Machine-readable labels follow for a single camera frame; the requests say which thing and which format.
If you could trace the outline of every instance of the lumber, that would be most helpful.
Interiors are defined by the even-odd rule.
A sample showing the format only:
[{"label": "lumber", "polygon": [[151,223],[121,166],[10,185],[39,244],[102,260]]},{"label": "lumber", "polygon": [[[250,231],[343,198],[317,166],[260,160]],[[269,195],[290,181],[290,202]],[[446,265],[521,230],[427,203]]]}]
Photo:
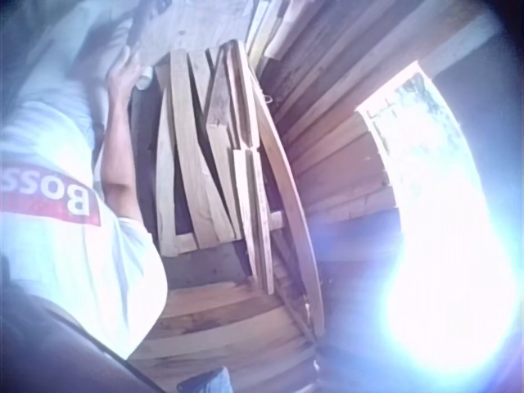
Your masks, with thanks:
[{"label": "lumber", "polygon": [[480,12],[473,2],[459,0],[426,0],[405,17],[386,37],[356,62],[332,85],[283,137],[286,144],[295,141],[310,126],[325,128],[322,115],[327,109],[338,113],[348,112],[371,96],[382,84],[413,61],[426,56],[435,47],[464,27]]},{"label": "lumber", "polygon": [[306,295],[311,304],[311,314],[314,332],[317,337],[324,334],[324,311],[320,280],[318,277],[317,263],[314,258],[313,245],[309,237],[309,230],[305,221],[304,211],[295,180],[287,162],[277,130],[265,104],[264,95],[259,86],[253,85],[253,96],[256,104],[256,114],[260,126],[260,137],[268,156],[269,164],[277,182],[278,190],[282,197],[287,222],[291,236],[295,243],[297,257],[300,264],[300,275],[305,286]]},{"label": "lumber", "polygon": [[264,55],[281,60],[311,18],[323,6],[323,0],[290,0],[278,31],[266,47]]},{"label": "lumber", "polygon": [[195,78],[196,94],[200,102],[202,114],[207,113],[207,97],[211,87],[211,68],[205,52],[197,51],[189,53],[192,73]]},{"label": "lumber", "polygon": [[[303,75],[300,70],[296,72],[294,82],[292,83],[295,87],[291,93],[283,100],[282,105],[279,106],[275,113],[275,123],[279,123],[288,110],[297,102],[304,94],[306,94],[308,88],[316,81],[321,75],[326,72],[328,67],[339,58],[343,52],[347,49],[348,45],[353,43],[356,39],[362,38],[362,34],[365,30],[378,19],[393,3],[395,0],[381,0],[380,2],[358,2],[355,6],[352,6],[349,11],[349,15],[344,18],[343,33],[335,41],[335,43],[328,47],[327,52],[314,64],[313,68],[309,70],[306,75]],[[333,5],[335,11],[338,10],[337,5]]]},{"label": "lumber", "polygon": [[289,328],[291,324],[292,321],[286,309],[281,306],[267,313],[226,326],[179,337],[144,341],[133,353],[132,359],[156,359],[191,354],[242,341],[260,340],[271,332]]},{"label": "lumber", "polygon": [[233,228],[198,144],[184,50],[171,53],[171,89],[177,92],[172,95],[174,129],[196,242],[200,248],[230,242],[234,239]]},{"label": "lumber", "polygon": [[174,226],[174,135],[170,89],[162,94],[156,148],[156,220],[160,254],[178,255]]},{"label": "lumber", "polygon": [[238,213],[237,194],[233,186],[233,150],[229,140],[228,129],[224,125],[208,124],[207,134],[215,165],[219,173],[220,186],[224,193],[228,214],[233,226],[234,237],[242,238]]},{"label": "lumber", "polygon": [[366,132],[368,132],[366,122],[360,113],[355,112],[347,121],[333,131],[326,133],[309,149],[301,149],[301,155],[291,163],[293,173],[295,176],[303,174],[307,169],[349,145]]},{"label": "lumber", "polygon": [[311,225],[330,224],[336,221],[355,219],[363,215],[372,215],[379,211],[396,207],[393,187],[384,187],[379,191],[362,196],[359,199],[321,210],[309,217]]},{"label": "lumber", "polygon": [[248,52],[251,50],[251,46],[259,32],[260,25],[264,20],[265,13],[268,10],[270,3],[271,2],[269,0],[258,0],[255,12],[253,13],[253,19],[251,20],[251,24],[246,36],[246,48]]},{"label": "lumber", "polygon": [[233,150],[233,163],[235,168],[235,180],[237,185],[238,203],[244,240],[246,241],[247,259],[251,267],[251,273],[258,282],[259,271],[255,252],[255,238],[253,233],[253,211],[251,210],[251,197],[248,184],[247,156],[245,150]]}]

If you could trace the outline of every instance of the wooden wall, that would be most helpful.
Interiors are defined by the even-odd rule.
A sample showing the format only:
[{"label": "wooden wall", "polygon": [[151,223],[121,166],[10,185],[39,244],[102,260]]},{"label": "wooden wall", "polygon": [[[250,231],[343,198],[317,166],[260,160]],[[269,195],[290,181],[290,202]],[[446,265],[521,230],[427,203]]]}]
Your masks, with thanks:
[{"label": "wooden wall", "polygon": [[436,49],[483,12],[473,0],[325,2],[269,60],[261,84],[311,227],[396,206],[380,141],[355,109],[414,61],[430,73],[456,61]]}]

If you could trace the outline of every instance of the wooden board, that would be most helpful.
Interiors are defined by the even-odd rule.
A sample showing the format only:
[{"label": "wooden board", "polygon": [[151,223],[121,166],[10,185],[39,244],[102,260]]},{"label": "wooden board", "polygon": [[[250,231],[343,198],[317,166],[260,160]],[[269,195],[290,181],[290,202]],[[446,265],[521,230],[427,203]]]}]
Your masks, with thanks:
[{"label": "wooden board", "polygon": [[253,212],[251,209],[251,198],[249,192],[247,157],[244,150],[233,150],[233,163],[235,167],[235,180],[237,185],[238,204],[242,218],[244,239],[246,240],[247,258],[251,267],[251,273],[258,282],[259,274],[256,263],[255,238],[253,233]]},{"label": "wooden board", "polygon": [[303,174],[307,169],[318,164],[321,160],[329,157],[346,145],[349,145],[366,132],[368,132],[366,122],[360,113],[354,113],[347,121],[330,133],[326,133],[308,150],[301,149],[301,155],[292,161],[291,167],[293,173],[295,176]]},{"label": "wooden board", "polygon": [[176,256],[174,228],[174,128],[170,89],[162,95],[156,149],[156,219],[160,254]]},{"label": "wooden board", "polygon": [[258,32],[254,38],[253,43],[249,47],[249,62],[251,67],[258,71],[260,59],[264,54],[264,50],[272,38],[275,25],[278,23],[278,12],[282,7],[282,0],[271,0],[268,9],[264,14],[264,19],[260,23]]},{"label": "wooden board", "polygon": [[366,180],[385,170],[371,133],[366,133],[341,150],[312,166],[296,180],[305,206],[332,197],[338,190],[366,187]]},{"label": "wooden board", "polygon": [[133,353],[133,359],[155,359],[212,350],[243,341],[258,340],[268,332],[292,325],[286,309],[281,306],[267,313],[226,326],[178,337],[144,341]]},{"label": "wooden board", "polygon": [[321,210],[309,217],[311,225],[329,224],[336,221],[354,219],[363,215],[372,215],[379,211],[396,207],[393,187],[384,187],[381,190],[349,201],[328,210]]},{"label": "wooden board", "polygon": [[309,50],[311,52],[313,50],[317,52],[322,51],[322,49],[317,49],[316,45],[323,45],[323,49],[326,52],[314,63],[313,67],[309,69],[309,72],[308,70],[303,70],[302,67],[299,68],[297,64],[296,70],[294,70],[293,73],[290,72],[289,77],[286,80],[287,84],[290,85],[290,88],[283,89],[281,87],[278,89],[278,95],[276,94],[277,96],[275,97],[278,110],[274,116],[277,124],[282,120],[284,115],[295,104],[295,102],[307,93],[308,88],[314,83],[314,81],[320,78],[334,61],[339,61],[337,59],[343,55],[343,52],[347,49],[348,45],[353,43],[356,39],[362,38],[364,31],[394,2],[395,0],[381,0],[374,2],[360,1],[352,4],[351,7],[348,7],[344,3],[333,3],[330,5],[331,9],[327,10],[324,15],[320,16],[325,20],[327,25],[321,24],[319,27],[322,27],[325,30],[336,31],[336,28],[333,29],[331,26],[333,23],[340,23],[339,26],[344,26],[344,28],[341,30],[340,36],[336,40],[328,35],[328,32],[322,32],[326,35],[325,38],[321,34],[311,37],[313,42],[310,43],[311,47]]},{"label": "wooden board", "polygon": [[278,31],[266,47],[264,55],[281,60],[311,18],[323,6],[324,0],[290,0]]},{"label": "wooden board", "polygon": [[338,126],[384,83],[438,47],[480,10],[475,2],[423,2],[311,106],[284,141],[290,143],[306,130],[310,133]]},{"label": "wooden board", "polygon": [[169,52],[205,51],[232,39],[245,39],[252,0],[175,1],[144,31],[140,57],[153,66]]},{"label": "wooden board", "polygon": [[321,337],[324,333],[322,293],[320,291],[317,263],[314,258],[304,211],[302,210],[291,168],[287,162],[286,153],[274,127],[269,109],[265,105],[264,95],[260,87],[254,85],[253,95],[260,127],[260,137],[282,197],[287,222],[299,259],[300,274],[311,304],[314,332],[317,337]]},{"label": "wooden board", "polygon": [[256,190],[256,217],[257,217],[257,233],[259,244],[259,272],[262,279],[263,288],[272,295],[274,293],[273,284],[273,257],[271,254],[271,238],[269,234],[269,207],[268,198],[265,194],[264,175],[262,173],[262,163],[260,162],[260,154],[257,151],[249,151],[253,173],[255,178]]},{"label": "wooden board", "polygon": [[196,241],[200,248],[230,242],[233,228],[198,144],[185,51],[171,54],[171,86],[177,92],[172,97],[174,128]]},{"label": "wooden board", "polygon": [[196,93],[204,117],[207,113],[207,98],[211,88],[211,68],[206,52],[197,51],[189,53],[192,73],[195,77]]}]

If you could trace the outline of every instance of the person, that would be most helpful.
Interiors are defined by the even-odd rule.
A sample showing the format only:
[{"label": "person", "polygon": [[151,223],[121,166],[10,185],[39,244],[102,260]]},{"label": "person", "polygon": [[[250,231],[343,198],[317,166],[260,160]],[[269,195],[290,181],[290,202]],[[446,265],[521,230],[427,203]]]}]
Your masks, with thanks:
[{"label": "person", "polygon": [[0,134],[0,242],[14,284],[127,359],[167,282],[142,223],[129,132],[142,65],[125,46],[129,16],[107,4],[81,2],[29,54],[36,66]]}]

